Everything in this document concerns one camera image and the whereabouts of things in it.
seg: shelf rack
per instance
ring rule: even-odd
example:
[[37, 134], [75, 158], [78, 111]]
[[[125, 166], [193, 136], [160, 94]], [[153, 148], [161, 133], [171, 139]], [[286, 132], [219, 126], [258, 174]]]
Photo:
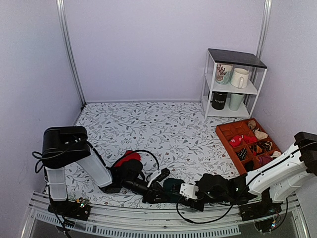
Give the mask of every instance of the shelf rack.
[[[216, 69], [218, 63], [241, 65], [244, 67], [252, 67], [252, 70], [263, 69], [263, 75], [259, 84], [257, 83], [258, 77], [255, 77], [254, 82], [248, 80], [248, 85], [246, 88], [236, 88], [230, 82], [228, 84], [222, 85], [215, 83]], [[201, 95], [201, 101], [203, 105], [203, 110], [205, 113], [205, 118], [211, 117], [235, 117], [235, 118], [250, 118], [256, 102], [261, 91], [263, 81], [265, 79], [267, 71], [267, 66], [259, 60], [254, 54], [227, 51], [219, 49], [208, 49], [206, 56], [205, 65], [205, 75], [203, 82], [203, 90]], [[227, 92], [227, 93], [243, 93], [248, 95], [254, 95], [253, 100], [248, 100], [247, 105], [243, 102], [237, 111], [232, 111], [229, 108], [229, 97], [226, 100], [226, 104], [223, 110], [216, 110], [211, 107], [212, 93], [205, 95], [205, 92]]]

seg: light green mug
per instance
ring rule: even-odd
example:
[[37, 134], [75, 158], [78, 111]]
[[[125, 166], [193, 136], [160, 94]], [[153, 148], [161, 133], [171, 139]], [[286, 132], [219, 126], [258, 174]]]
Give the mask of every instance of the light green mug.
[[231, 93], [229, 108], [232, 111], [237, 111], [242, 103], [244, 94], [242, 93]]

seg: red item in tray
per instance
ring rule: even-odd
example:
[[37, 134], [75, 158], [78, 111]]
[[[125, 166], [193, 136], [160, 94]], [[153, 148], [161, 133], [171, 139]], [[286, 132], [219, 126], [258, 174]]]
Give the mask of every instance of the red item in tray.
[[[131, 153], [131, 152], [132, 152], [132, 150], [127, 150], [127, 151], [125, 152], [125, 155], [126, 155], [126, 154], [129, 154], [129, 153]], [[132, 153], [132, 154], [130, 154], [130, 155], [124, 157], [124, 158], [123, 158], [122, 160], [120, 160], [118, 163], [116, 163], [116, 164], [115, 164], [115, 167], [119, 167], [119, 166], [122, 165], [123, 162], [129, 161], [129, 160], [132, 160], [132, 159], [141, 161], [141, 156], [140, 156], [138, 153], [134, 152], [134, 153]]]
[[232, 147], [237, 147], [241, 144], [241, 141], [242, 141], [242, 137], [240, 135], [235, 135], [230, 141], [229, 141], [229, 144], [232, 146]]
[[247, 144], [258, 141], [258, 139], [255, 136], [243, 135], [242, 138]]

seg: black shelf top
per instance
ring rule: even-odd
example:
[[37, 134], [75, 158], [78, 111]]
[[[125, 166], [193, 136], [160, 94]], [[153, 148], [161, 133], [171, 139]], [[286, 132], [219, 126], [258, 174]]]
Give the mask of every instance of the black shelf top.
[[218, 49], [208, 49], [216, 63], [238, 64], [244, 66], [267, 68], [254, 54], [238, 51], [226, 51]]

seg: mug with red coral print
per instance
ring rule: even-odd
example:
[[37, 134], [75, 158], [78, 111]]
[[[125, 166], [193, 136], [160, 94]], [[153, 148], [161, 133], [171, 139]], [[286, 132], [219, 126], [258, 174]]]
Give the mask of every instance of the mug with red coral print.
[[216, 82], [227, 84], [230, 81], [233, 66], [231, 64], [217, 63]]

